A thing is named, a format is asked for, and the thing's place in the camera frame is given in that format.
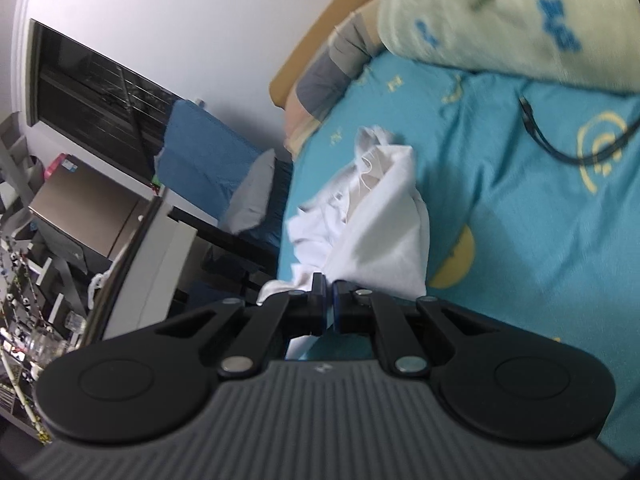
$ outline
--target bed sheet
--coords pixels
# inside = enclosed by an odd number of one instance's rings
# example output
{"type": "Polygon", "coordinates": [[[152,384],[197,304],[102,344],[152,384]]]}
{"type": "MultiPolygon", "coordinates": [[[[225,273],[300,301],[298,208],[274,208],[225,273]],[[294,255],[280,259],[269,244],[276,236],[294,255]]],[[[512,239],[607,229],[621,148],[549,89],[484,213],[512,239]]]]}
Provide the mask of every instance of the bed sheet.
{"type": "MultiPolygon", "coordinates": [[[[296,161],[288,219],[353,158],[360,126],[410,144],[431,221],[430,294],[596,355],[616,402],[601,440],[640,459],[640,137],[601,165],[559,164],[522,126],[533,106],[559,150],[584,155],[640,114],[615,96],[385,53],[367,66],[296,161]]],[[[295,257],[286,232],[278,277],[295,257]]]]}

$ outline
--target headboard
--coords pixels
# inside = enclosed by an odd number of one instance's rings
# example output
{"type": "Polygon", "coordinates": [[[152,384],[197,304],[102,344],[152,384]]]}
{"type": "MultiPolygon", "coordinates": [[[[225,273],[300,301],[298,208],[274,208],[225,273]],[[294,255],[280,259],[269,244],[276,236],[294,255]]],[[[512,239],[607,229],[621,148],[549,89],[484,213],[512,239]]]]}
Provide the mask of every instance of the headboard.
{"type": "Polygon", "coordinates": [[[334,27],[368,1],[333,0],[329,4],[271,81],[269,94],[273,104],[284,108],[292,86],[334,27]]]}

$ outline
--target window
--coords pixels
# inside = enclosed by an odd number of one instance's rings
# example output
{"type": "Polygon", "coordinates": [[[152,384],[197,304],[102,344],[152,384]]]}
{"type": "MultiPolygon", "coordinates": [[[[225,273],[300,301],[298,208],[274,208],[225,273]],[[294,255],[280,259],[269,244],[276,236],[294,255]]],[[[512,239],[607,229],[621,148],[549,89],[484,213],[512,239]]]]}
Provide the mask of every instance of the window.
{"type": "Polygon", "coordinates": [[[150,183],[179,97],[44,25],[32,35],[30,125],[42,121],[150,183]]]}

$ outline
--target pink object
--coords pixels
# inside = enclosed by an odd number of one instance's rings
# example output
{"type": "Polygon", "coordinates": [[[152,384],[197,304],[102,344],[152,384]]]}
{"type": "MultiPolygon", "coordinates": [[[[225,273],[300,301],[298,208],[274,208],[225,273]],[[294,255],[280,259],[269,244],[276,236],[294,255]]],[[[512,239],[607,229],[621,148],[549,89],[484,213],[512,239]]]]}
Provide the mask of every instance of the pink object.
{"type": "Polygon", "coordinates": [[[48,180],[56,168],[66,159],[66,153],[60,153],[44,172],[44,180],[48,180]]]}

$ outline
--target wall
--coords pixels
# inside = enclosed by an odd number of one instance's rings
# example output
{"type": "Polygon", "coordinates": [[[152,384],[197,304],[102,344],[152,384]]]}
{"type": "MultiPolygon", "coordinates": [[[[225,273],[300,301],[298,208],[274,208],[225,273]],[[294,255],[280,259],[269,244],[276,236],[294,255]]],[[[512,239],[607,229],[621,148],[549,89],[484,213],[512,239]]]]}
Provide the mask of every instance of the wall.
{"type": "Polygon", "coordinates": [[[0,122],[13,111],[10,82],[14,9],[15,0],[0,0],[0,122]]]}
{"type": "Polygon", "coordinates": [[[268,83],[330,0],[29,0],[28,16],[280,146],[268,83]]]}

